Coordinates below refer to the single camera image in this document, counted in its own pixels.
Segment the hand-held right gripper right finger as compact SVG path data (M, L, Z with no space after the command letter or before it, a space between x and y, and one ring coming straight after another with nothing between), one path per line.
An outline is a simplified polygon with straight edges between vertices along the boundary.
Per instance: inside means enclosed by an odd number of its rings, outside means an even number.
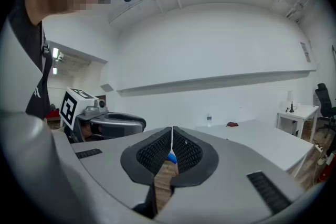
M173 151L179 174L157 222L278 223L303 195L287 172L243 144L175 126Z

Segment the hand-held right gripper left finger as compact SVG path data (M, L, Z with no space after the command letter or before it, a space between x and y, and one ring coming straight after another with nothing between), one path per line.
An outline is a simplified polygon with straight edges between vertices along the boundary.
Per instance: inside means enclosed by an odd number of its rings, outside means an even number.
M117 201L153 219L154 178L171 150L171 127L110 140L73 143L86 171Z

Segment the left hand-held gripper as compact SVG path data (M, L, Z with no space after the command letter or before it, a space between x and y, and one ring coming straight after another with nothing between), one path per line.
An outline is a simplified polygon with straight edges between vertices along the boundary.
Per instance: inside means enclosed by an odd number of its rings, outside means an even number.
M93 134L105 140L142 133L146 128L145 119L117 112L108 112L104 100L98 99L81 89L67 88L61 108L61 119L70 129L75 143L85 141L81 124L91 124Z

